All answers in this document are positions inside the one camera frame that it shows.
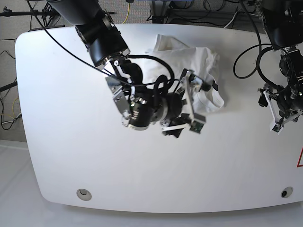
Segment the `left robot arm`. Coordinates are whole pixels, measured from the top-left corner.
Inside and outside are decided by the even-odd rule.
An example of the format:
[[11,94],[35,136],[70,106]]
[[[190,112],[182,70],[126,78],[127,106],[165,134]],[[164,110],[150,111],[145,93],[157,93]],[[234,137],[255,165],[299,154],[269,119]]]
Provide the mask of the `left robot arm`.
[[276,95],[279,115],[283,119],[303,109],[303,56],[297,48],[303,42],[303,2],[301,0],[257,0],[255,6],[271,43],[261,53],[280,51],[279,68],[287,79],[286,87],[268,83]]

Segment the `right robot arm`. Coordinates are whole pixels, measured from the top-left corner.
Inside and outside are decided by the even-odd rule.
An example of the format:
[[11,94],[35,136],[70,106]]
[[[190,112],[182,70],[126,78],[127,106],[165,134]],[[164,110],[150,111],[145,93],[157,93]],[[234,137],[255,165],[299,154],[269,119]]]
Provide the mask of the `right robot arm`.
[[[132,55],[111,16],[96,0],[51,0],[49,4],[75,26],[92,67],[106,75],[125,127],[143,131],[159,122],[164,135],[179,137],[184,128],[201,132],[206,119],[194,111],[192,94],[209,90],[210,84],[188,69],[175,78],[172,68],[157,57]],[[168,75],[145,84],[134,59],[154,60],[168,70]]]

